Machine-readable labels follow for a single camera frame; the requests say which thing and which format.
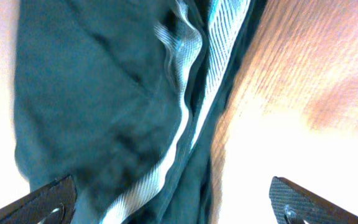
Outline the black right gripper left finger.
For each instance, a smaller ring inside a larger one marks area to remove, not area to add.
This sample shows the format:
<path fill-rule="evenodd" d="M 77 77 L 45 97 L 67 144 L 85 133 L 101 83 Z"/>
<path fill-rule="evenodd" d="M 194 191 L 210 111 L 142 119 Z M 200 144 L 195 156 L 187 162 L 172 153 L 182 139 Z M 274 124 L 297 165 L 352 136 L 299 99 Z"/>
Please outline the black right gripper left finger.
<path fill-rule="evenodd" d="M 1 208 L 0 224 L 70 224 L 76 200 L 76 186 L 68 175 Z"/>

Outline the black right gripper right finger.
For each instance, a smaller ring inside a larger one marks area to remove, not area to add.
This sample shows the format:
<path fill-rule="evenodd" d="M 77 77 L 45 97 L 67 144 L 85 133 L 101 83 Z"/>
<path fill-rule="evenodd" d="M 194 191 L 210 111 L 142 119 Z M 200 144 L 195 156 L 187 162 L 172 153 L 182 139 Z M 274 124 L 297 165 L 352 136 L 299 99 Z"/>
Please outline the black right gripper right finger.
<path fill-rule="evenodd" d="M 278 224 L 358 224 L 358 216 L 284 177 L 272 179 L 269 199 Z"/>

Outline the black shorts white waistband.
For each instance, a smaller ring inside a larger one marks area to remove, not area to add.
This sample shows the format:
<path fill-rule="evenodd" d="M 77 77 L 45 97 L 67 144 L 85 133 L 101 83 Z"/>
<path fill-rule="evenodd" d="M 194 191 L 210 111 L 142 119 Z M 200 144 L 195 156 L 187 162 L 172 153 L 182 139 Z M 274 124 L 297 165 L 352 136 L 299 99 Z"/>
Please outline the black shorts white waistband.
<path fill-rule="evenodd" d="M 265 1 L 22 0 L 15 159 L 74 223 L 208 223 L 211 145 Z"/>

